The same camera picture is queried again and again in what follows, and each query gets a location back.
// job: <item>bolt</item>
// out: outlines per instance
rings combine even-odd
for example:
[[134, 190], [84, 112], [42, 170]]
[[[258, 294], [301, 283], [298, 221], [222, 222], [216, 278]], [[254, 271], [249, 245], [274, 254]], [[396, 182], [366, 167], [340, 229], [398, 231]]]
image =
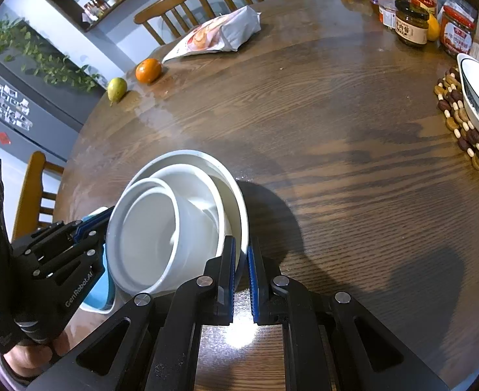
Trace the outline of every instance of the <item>bolt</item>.
[[272, 281], [278, 287], [286, 287], [290, 283], [290, 279], [283, 275], [276, 276]]
[[208, 287], [209, 285], [212, 285], [212, 278], [210, 276], [200, 276], [198, 279], [196, 279], [196, 283], [200, 287]]
[[151, 302], [151, 296], [149, 294], [138, 294], [135, 297], [135, 304], [142, 306], [148, 305]]
[[352, 298], [350, 297], [350, 294], [344, 291], [340, 291], [335, 294], [335, 300], [337, 300], [337, 302], [341, 304], [350, 303], [351, 299]]

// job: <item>refrigerator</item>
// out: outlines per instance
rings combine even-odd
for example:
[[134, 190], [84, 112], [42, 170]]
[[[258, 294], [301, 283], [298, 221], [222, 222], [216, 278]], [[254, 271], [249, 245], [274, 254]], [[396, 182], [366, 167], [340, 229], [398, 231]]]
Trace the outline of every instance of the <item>refrigerator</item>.
[[[63, 56], [51, 43], [48, 53]], [[47, 84], [21, 69], [31, 64], [29, 57], [16, 54], [10, 62], [5, 57], [0, 54], [0, 147], [23, 162], [42, 151], [46, 160], [64, 166], [105, 90], [97, 85], [87, 93]]]

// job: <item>snack bag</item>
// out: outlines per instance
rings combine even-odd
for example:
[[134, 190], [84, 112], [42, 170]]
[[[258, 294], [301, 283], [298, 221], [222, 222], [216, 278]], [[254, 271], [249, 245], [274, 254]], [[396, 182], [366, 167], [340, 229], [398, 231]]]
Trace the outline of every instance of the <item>snack bag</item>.
[[254, 33], [261, 31], [259, 15], [251, 7], [245, 6], [211, 19], [189, 32], [162, 62], [190, 54], [237, 51]]

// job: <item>round dining table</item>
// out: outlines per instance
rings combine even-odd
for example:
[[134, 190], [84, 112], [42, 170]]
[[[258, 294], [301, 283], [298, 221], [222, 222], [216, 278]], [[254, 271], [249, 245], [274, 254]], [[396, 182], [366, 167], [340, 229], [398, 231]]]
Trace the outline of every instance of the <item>round dining table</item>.
[[[194, 149], [239, 183], [261, 252], [309, 290], [353, 295], [452, 388], [479, 369], [479, 171], [437, 109], [456, 62], [406, 46], [368, 0], [267, 0], [238, 52], [127, 75], [80, 132], [55, 219], [114, 205], [147, 162]], [[176, 43], [157, 49], [162, 59]], [[285, 389], [280, 326], [202, 331], [197, 390]], [[106, 316], [78, 312], [73, 344]]]

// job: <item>sleeve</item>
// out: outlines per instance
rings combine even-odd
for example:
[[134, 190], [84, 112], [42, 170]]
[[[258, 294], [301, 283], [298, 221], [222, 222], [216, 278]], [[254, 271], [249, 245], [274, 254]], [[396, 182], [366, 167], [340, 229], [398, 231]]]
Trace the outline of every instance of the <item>sleeve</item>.
[[9, 391], [24, 391], [34, 379], [17, 375], [0, 353], [0, 380]]

